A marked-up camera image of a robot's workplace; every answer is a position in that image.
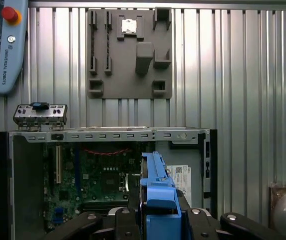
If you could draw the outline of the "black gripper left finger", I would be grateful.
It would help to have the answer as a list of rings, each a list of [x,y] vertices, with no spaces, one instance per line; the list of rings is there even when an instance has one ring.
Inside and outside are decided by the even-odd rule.
[[[114,215],[103,218],[94,212],[84,212],[46,234],[44,240],[139,240],[136,211],[114,208]]]

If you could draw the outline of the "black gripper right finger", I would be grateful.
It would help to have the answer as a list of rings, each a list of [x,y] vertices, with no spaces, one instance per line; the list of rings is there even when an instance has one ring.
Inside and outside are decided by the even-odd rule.
[[[184,240],[276,240],[278,233],[235,212],[221,215],[217,220],[201,208],[183,212]]]

